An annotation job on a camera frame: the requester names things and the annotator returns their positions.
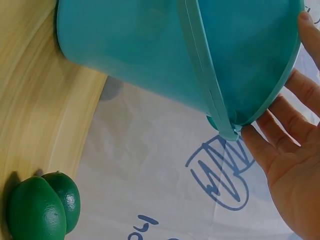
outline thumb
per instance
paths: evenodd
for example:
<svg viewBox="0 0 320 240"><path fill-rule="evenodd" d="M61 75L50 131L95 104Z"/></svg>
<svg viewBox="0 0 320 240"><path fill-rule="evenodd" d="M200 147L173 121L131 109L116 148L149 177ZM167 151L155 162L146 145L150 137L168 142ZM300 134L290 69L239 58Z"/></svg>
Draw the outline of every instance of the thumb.
<svg viewBox="0 0 320 240"><path fill-rule="evenodd" d="M298 17L298 29L306 51L313 58L318 69L320 69L320 31L306 11L300 13Z"/></svg>

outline bucket handle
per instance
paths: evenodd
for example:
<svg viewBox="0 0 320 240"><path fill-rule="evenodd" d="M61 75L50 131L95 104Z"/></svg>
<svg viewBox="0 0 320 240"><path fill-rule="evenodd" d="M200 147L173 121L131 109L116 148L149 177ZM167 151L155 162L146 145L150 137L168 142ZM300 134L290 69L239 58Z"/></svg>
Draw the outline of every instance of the bucket handle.
<svg viewBox="0 0 320 240"><path fill-rule="evenodd" d="M188 55L209 114L219 134L227 141L236 141L238 134L230 123L220 90L198 0L176 0L176 4Z"/></svg>

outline wooden table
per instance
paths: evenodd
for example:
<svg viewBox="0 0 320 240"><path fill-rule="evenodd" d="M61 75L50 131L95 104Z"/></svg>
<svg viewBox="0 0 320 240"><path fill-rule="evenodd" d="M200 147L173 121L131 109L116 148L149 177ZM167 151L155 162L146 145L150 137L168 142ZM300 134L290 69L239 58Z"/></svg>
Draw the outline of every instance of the wooden table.
<svg viewBox="0 0 320 240"><path fill-rule="evenodd" d="M55 0L0 0L0 240L8 192L38 172L75 177L106 76L68 62Z"/></svg>

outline fingernail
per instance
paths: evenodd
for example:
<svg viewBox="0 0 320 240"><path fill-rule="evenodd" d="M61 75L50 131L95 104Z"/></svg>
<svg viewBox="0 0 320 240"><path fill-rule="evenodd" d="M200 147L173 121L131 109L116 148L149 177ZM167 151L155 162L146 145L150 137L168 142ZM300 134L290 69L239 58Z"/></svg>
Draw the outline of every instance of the fingernail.
<svg viewBox="0 0 320 240"><path fill-rule="evenodd" d="M314 25L314 20L312 19L311 15L306 11L300 14L300 19L308 24Z"/></svg>

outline hand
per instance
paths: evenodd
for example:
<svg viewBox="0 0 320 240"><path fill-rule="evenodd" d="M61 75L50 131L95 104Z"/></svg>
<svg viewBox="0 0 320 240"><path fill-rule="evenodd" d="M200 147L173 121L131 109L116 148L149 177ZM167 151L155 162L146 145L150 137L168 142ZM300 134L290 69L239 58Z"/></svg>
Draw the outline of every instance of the hand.
<svg viewBox="0 0 320 240"><path fill-rule="evenodd" d="M320 68L320 31L310 18L306 12L300 14L299 34ZM320 86L297 70L285 86L320 117ZM243 127L241 134L266 174L275 206L296 234L305 240L320 240L320 124L309 123L282 96L277 97L257 124L269 142L252 126Z"/></svg>

